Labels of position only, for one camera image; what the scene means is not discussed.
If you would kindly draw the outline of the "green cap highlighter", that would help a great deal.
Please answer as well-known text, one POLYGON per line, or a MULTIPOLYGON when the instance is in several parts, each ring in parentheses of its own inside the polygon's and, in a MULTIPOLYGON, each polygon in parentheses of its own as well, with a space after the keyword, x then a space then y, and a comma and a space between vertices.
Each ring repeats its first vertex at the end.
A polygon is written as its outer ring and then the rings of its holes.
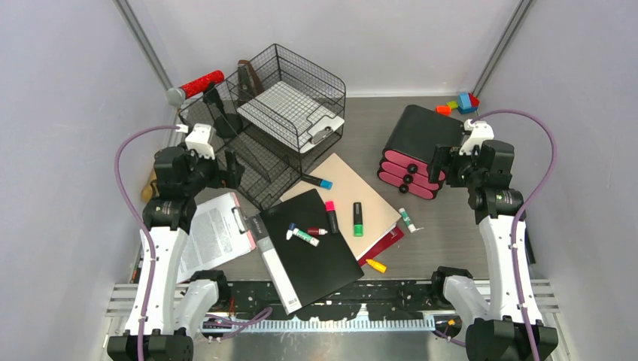
POLYGON ((361 202, 353 203, 353 230, 355 237, 363 236, 363 207, 361 202))

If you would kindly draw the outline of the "blue cap highlighter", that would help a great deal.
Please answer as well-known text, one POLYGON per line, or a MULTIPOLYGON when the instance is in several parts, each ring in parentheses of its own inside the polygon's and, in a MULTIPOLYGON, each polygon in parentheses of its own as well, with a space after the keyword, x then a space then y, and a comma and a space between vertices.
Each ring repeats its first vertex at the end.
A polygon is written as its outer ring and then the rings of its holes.
POLYGON ((332 182, 330 182, 328 180, 325 180, 323 178, 311 176, 309 174, 302 174, 300 178, 301 178, 302 181, 304 181, 304 182, 306 182, 308 184, 311 184, 311 185, 314 185, 314 186, 317 186, 317 187, 320 187, 320 188, 323 188, 323 189, 326 189, 326 190, 331 190, 332 186, 333 186, 332 182))

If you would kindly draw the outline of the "brown object behind organizer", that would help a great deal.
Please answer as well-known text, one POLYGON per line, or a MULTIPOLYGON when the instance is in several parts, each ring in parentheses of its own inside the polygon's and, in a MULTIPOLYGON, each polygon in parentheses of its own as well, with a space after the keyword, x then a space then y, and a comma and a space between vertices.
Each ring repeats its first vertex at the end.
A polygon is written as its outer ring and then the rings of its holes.
POLYGON ((241 106, 260 95, 264 91, 264 87, 248 60, 239 60, 237 66, 238 105, 241 106))

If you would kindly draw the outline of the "green white correction pen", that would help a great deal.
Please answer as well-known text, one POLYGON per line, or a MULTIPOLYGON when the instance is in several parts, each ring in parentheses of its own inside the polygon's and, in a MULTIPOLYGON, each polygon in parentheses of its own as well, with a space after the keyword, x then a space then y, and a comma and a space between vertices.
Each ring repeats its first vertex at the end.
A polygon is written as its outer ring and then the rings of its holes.
POLYGON ((407 230, 410 233, 415 233, 415 232, 418 232, 418 231, 423 229, 423 227, 417 227, 414 224, 414 222, 412 221, 411 217, 409 216, 409 213, 407 212, 407 210, 405 208, 400 208, 398 210, 398 212, 400 213, 400 216, 401 216, 404 224, 406 225, 407 230))

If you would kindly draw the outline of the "pink drawer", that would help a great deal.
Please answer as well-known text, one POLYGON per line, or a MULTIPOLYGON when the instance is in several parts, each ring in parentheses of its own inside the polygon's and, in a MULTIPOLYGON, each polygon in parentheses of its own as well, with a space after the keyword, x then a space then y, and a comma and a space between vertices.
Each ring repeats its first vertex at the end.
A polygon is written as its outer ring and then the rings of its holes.
POLYGON ((400 165, 389 160, 383 160, 380 163, 378 176, 384 176, 384 181, 388 179, 397 187, 402 184, 408 186, 417 185, 429 190, 439 190, 442 187, 444 180, 444 174, 441 174, 440 179, 436 184, 431 183, 428 176, 420 173, 419 168, 415 164, 400 165))

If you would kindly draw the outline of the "red notebook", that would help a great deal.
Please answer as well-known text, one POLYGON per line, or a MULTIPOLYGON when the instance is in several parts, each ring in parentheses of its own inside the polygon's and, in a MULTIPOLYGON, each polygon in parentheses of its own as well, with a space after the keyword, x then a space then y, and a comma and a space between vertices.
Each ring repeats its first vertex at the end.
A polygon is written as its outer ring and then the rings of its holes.
POLYGON ((368 259, 374 259, 384 250, 388 249, 389 247, 397 243, 399 240, 401 240, 403 237, 404 237, 404 232, 401 230, 401 228, 398 225, 395 224, 392 229, 386 232, 381 238, 379 238, 372 245, 372 247, 369 250, 367 250, 362 256, 360 256, 357 259, 359 266, 365 265, 368 259))

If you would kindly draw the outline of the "pink cap highlighter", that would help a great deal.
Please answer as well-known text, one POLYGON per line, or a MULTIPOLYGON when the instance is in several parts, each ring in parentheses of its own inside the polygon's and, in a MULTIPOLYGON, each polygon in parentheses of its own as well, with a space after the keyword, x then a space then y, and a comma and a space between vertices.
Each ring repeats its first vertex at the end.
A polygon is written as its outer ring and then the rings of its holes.
POLYGON ((334 202, 333 201, 325 202, 325 208, 326 208, 326 213, 327 213, 327 219, 328 219, 328 223, 329 223, 330 232, 333 233, 333 234, 340 233, 339 225, 338 225, 338 218, 337 218, 337 215, 336 215, 336 207, 334 205, 334 202))

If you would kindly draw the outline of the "red ink bottle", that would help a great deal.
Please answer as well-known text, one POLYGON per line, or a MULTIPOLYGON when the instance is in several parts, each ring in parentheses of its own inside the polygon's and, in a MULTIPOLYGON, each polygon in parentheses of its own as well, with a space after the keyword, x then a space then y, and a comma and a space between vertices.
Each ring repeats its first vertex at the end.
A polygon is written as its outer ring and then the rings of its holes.
POLYGON ((322 236, 327 235, 329 232, 326 229, 318 228, 318 227, 308 227, 307 233, 311 236, 322 236))

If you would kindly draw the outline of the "yellow marker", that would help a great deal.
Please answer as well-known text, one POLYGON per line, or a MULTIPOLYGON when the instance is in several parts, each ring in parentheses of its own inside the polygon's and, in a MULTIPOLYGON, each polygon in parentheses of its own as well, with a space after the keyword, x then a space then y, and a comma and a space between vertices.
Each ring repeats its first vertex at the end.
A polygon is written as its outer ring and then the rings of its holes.
POLYGON ((375 269, 377 272, 384 274, 387 271, 387 266, 381 262, 378 262, 374 259, 367 259, 366 264, 375 269))

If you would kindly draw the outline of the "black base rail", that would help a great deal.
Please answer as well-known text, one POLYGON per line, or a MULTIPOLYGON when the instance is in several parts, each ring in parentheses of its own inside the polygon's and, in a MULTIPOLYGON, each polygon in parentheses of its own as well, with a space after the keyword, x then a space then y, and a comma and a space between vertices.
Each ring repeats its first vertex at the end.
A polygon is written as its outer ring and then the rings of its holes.
POLYGON ((236 281, 229 285, 230 297, 215 305, 213 312, 249 320, 264 308, 272 309, 269 320, 352 320, 366 312, 380 320, 416 320, 426 311, 454 311, 434 297, 428 280, 364 280, 353 282, 331 294, 286 314, 274 286, 266 281, 236 281))

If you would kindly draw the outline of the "pink clipboard with paper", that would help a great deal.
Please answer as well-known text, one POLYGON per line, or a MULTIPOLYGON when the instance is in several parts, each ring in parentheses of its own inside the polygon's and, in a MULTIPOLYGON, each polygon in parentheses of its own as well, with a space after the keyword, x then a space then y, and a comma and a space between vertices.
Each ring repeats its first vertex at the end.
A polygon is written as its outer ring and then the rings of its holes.
POLYGON ((203 202, 191 222, 177 282, 186 282, 196 272, 216 268, 255 248, 256 241, 234 192, 203 202))

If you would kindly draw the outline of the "beige folder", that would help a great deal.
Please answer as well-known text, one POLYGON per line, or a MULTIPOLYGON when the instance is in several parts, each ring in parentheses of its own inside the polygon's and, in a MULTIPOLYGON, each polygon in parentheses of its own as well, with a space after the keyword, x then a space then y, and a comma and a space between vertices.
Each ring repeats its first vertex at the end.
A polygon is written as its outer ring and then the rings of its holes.
POLYGON ((324 202, 333 201, 339 229, 357 259, 401 220, 400 213, 335 153, 328 156, 310 175, 332 182, 332 189, 326 190, 299 181, 280 200, 286 201, 316 189, 324 202), (361 202, 363 206, 362 237, 354 236, 354 202, 361 202))

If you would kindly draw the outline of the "wooden stick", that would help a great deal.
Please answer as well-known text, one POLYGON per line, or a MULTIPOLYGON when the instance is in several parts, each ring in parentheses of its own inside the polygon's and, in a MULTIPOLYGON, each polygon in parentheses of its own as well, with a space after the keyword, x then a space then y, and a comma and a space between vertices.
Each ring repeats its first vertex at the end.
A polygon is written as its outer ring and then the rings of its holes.
POLYGON ((153 170, 147 180, 146 185, 141 191, 141 200, 143 203, 148 203, 153 197, 157 196, 157 177, 156 172, 153 170))

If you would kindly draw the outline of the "black stand in organizer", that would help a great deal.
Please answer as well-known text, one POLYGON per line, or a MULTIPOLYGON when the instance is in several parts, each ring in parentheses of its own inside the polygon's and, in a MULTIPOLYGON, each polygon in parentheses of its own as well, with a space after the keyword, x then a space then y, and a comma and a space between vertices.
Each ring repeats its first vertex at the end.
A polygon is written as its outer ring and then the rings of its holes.
POLYGON ((243 131, 242 119, 237 114, 226 112, 224 101, 220 97, 215 83, 208 85, 202 99, 213 120, 213 127, 220 138, 234 138, 243 131))

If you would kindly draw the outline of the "black clip file folder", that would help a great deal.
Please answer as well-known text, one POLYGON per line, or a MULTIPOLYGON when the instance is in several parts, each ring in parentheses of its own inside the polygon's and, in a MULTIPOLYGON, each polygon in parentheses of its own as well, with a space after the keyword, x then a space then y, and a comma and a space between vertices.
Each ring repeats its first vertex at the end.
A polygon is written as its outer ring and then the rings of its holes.
POLYGON ((290 223, 305 231, 328 228, 323 200, 309 190, 248 219, 251 230, 286 314, 292 314, 363 276, 343 235, 318 237, 317 247, 297 238, 286 239, 290 223))

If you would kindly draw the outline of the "black pink drawer cabinet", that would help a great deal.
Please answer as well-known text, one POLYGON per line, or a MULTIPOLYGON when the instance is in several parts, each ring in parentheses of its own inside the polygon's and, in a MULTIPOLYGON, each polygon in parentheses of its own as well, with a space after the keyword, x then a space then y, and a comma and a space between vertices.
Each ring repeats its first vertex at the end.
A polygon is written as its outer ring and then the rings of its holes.
MULTIPOLYGON (((463 123, 459 120, 419 105, 408 105, 383 148, 379 168, 383 160, 400 165, 415 164, 420 173, 428 176, 427 166, 433 158, 435 146, 437 144, 458 146, 463 140, 463 132, 463 123)), ((378 176, 378 178, 396 187, 402 194, 411 193, 426 200, 436 198, 442 188, 429 190, 417 185, 405 184, 397 187, 392 181, 384 180, 384 176, 378 176)))

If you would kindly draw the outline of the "red glitter microphone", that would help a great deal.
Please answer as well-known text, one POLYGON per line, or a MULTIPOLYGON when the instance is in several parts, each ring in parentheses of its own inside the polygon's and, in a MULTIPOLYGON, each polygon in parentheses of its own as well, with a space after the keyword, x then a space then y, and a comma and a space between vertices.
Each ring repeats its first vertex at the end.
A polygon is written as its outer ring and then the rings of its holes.
POLYGON ((215 86, 224 79, 223 72, 215 70, 182 86, 168 89, 165 93, 165 99, 172 107, 179 108, 187 99, 206 91, 210 85, 215 86))

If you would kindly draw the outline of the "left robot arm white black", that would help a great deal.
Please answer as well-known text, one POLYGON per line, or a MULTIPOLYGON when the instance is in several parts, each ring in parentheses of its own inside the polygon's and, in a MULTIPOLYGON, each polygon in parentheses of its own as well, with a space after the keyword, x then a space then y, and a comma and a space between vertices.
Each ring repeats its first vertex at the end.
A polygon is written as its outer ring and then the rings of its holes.
POLYGON ((208 309, 224 310, 231 292, 219 284, 222 272, 197 272, 187 294, 175 304, 181 255, 196 212, 195 197, 207 187, 235 188, 245 171, 235 153, 225 166, 185 146, 167 147, 154 156, 155 196, 138 215, 144 246, 138 293, 122 335, 108 339, 112 360, 192 360, 194 335, 208 309))

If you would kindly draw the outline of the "colourful toy blocks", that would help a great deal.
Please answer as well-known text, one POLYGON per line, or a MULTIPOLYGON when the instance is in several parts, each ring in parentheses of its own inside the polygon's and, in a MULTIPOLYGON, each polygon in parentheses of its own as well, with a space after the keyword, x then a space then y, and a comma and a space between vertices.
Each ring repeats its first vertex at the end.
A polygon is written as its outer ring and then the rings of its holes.
POLYGON ((445 116, 450 116, 452 111, 458 111, 460 114, 470 114, 476 112, 479 105, 480 100, 472 93, 459 93, 454 101, 436 106, 435 112, 445 116))

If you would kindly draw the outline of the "green white glue stick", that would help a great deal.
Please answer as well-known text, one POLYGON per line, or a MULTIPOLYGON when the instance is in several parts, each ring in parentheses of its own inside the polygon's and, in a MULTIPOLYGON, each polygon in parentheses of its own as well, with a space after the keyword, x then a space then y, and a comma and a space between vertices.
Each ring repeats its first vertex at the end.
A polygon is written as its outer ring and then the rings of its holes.
POLYGON ((302 230, 300 230, 300 229, 298 229, 298 228, 295 228, 295 229, 293 230, 293 235, 295 235, 297 238, 300 238, 300 239, 302 239, 303 241, 305 241, 305 242, 309 243, 309 244, 310 244, 310 245, 312 245, 313 247, 317 247, 317 246, 319 245, 319 243, 320 243, 320 241, 319 241, 317 238, 315 238, 315 237, 314 237, 314 236, 312 236, 312 235, 309 235, 309 234, 308 234, 308 233, 306 233, 306 232, 303 232, 302 230))

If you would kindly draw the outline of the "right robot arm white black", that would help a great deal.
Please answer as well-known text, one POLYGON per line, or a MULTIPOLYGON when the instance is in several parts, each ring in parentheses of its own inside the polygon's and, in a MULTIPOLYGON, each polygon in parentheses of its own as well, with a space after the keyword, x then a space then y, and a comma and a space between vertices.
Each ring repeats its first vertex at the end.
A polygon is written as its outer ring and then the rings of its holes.
POLYGON ((430 301, 454 307, 466 327, 470 360, 546 360, 558 346, 533 294, 525 244, 524 197, 510 187, 514 147, 487 140, 469 150, 436 146, 428 175, 468 190, 468 204, 488 256, 490 296, 485 298, 465 269, 439 267, 430 301))

